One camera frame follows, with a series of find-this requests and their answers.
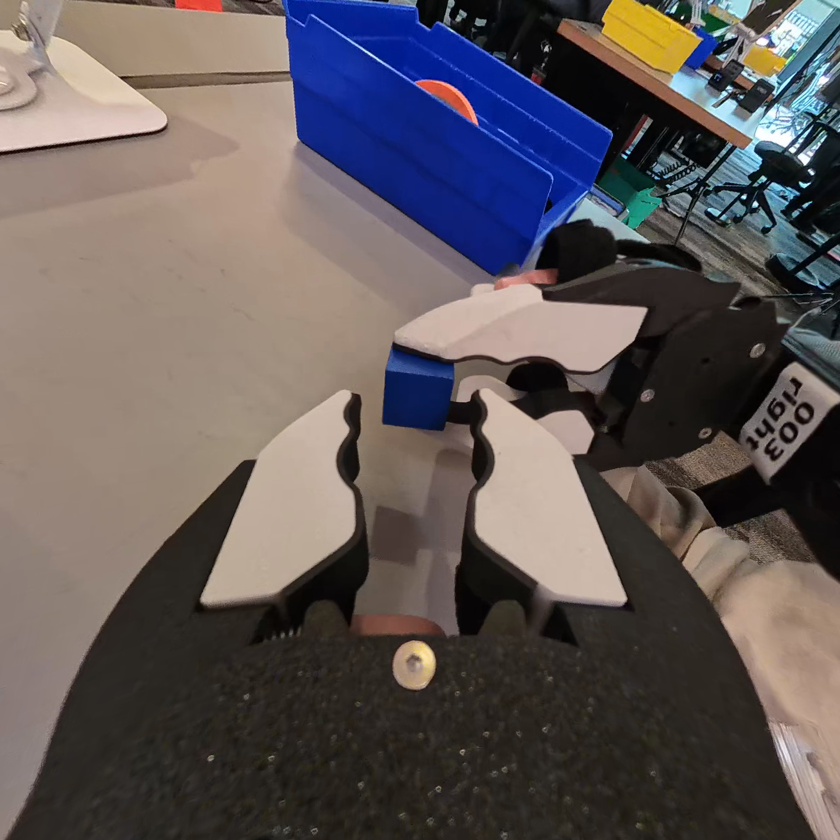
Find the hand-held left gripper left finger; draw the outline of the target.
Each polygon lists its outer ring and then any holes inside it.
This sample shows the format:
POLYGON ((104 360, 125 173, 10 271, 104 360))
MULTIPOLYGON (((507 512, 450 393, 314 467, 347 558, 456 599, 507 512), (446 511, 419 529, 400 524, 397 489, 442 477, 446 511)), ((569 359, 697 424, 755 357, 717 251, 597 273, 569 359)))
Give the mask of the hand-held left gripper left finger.
POLYGON ((361 534, 361 496, 340 464, 359 436, 357 394, 341 390, 259 452, 200 604, 279 603, 293 585, 361 534))

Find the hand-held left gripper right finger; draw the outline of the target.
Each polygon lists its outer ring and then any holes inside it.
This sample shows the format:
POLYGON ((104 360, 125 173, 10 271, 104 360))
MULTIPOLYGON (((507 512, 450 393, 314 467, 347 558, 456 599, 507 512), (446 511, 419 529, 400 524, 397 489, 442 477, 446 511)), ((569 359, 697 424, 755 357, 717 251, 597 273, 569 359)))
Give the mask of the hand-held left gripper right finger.
POLYGON ((486 604, 623 608, 628 596, 574 457, 538 421, 480 388, 459 575, 486 604))

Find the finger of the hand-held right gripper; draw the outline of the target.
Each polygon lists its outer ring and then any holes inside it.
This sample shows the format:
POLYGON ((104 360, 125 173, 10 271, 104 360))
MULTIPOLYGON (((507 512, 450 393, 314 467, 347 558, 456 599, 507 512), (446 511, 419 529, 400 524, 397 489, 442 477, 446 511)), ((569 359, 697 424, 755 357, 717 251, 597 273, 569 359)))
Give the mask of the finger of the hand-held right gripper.
POLYGON ((393 344, 435 361, 544 361, 589 374, 634 343, 647 315, 644 307, 550 301, 539 287, 515 286, 428 311, 396 330, 393 344))
POLYGON ((527 414, 571 454, 584 455, 591 448, 595 427, 583 399, 590 396, 588 392, 570 392, 566 384, 528 390, 509 384, 459 384, 453 401, 453 449, 467 453, 474 447, 469 400, 481 389, 497 394, 527 414))

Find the small blue block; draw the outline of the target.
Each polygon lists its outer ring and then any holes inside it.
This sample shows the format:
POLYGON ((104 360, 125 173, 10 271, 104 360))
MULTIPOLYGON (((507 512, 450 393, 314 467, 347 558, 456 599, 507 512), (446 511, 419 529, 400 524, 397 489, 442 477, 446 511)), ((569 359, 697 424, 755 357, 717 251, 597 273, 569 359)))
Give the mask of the small blue block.
POLYGON ((394 344, 385 365, 382 423, 442 431, 455 387, 455 365, 394 344))

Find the blue plastic bin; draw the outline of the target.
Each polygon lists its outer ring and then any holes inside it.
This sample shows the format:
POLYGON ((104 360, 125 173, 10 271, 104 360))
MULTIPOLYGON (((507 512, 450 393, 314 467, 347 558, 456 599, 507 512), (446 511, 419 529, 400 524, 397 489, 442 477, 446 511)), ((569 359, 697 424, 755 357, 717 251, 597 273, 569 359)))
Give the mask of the blue plastic bin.
POLYGON ((283 5, 299 141, 486 272, 525 265, 590 192, 612 132, 461 35, 415 7, 283 5))

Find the orange tape roll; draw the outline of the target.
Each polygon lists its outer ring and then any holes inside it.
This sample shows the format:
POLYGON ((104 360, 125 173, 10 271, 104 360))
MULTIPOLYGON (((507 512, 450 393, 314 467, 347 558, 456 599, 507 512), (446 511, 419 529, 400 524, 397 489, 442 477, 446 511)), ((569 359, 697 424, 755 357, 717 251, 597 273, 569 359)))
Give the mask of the orange tape roll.
POLYGON ((443 80, 418 79, 415 84, 474 125, 479 125, 476 111, 459 89, 443 80))

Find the person's right hand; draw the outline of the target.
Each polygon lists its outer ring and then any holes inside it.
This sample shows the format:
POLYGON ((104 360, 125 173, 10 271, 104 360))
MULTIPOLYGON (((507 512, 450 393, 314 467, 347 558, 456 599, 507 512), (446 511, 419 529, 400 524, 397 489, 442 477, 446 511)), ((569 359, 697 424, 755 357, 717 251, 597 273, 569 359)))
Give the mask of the person's right hand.
POLYGON ((496 281, 494 290, 517 286, 554 286, 559 282, 559 270, 556 268, 531 269, 514 276, 504 276, 496 281))

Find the green crate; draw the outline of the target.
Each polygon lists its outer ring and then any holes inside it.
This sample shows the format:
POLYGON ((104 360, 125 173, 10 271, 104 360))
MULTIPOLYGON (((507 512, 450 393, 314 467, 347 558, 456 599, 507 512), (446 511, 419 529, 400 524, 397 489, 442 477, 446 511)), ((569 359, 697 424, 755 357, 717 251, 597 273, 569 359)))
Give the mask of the green crate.
POLYGON ((596 184, 625 207, 625 225, 633 230, 646 222, 663 202, 659 195, 655 195, 655 181, 622 156, 614 161, 596 184))

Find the black office chair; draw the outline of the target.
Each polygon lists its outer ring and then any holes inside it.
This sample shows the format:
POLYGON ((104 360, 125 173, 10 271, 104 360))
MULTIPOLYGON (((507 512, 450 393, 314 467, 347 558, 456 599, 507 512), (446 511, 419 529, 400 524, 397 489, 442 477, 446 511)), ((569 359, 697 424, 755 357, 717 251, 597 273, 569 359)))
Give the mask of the black office chair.
POLYGON ((722 209, 707 208, 704 215, 718 226, 727 228, 761 211, 768 221, 761 227, 761 234, 766 236, 778 223, 767 196, 770 187, 776 185, 799 191, 810 182, 814 172, 796 154, 776 143, 761 141, 756 145, 755 153, 760 164, 746 182, 724 182, 705 191, 706 196, 731 194, 732 200, 722 209))

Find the person's light clothing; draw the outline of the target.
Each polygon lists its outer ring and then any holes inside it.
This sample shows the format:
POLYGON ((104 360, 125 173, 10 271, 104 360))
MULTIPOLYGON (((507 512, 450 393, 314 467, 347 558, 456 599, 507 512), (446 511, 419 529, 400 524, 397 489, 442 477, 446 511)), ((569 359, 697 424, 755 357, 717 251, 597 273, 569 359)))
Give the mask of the person's light clothing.
POLYGON ((714 605, 746 665, 798 805, 838 838, 839 586, 818 563, 756 563, 724 527, 718 486, 667 486, 646 467, 602 477, 672 550, 714 605))

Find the wooden background table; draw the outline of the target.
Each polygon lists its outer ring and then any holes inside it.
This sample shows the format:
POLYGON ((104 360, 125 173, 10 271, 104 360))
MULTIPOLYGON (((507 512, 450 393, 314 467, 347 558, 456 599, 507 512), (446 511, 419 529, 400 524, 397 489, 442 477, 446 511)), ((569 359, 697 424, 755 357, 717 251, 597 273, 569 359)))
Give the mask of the wooden background table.
POLYGON ((669 75, 655 70, 593 24, 564 20, 558 36, 725 142, 741 150, 753 142, 763 115, 746 112, 734 98, 712 90, 700 73, 681 69, 669 75))

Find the blue bin with white label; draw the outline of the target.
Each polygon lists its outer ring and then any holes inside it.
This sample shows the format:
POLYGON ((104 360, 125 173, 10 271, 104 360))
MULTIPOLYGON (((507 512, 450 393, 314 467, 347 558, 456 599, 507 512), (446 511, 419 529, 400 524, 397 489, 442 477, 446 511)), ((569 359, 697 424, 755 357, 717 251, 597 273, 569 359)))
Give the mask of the blue bin with white label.
POLYGON ((711 56, 714 48, 718 46, 716 36, 703 28, 695 29, 694 35, 700 39, 699 44, 694 48, 683 64, 684 68, 691 70, 699 69, 711 56))

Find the white folding stand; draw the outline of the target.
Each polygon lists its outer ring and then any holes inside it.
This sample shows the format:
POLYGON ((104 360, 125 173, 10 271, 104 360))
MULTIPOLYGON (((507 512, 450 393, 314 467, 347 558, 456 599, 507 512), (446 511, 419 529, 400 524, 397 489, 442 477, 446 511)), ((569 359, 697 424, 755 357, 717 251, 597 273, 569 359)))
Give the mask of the white folding stand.
POLYGON ((129 139, 166 129, 165 113, 55 32, 64 3, 20 2, 1 33, 1 153, 129 139))

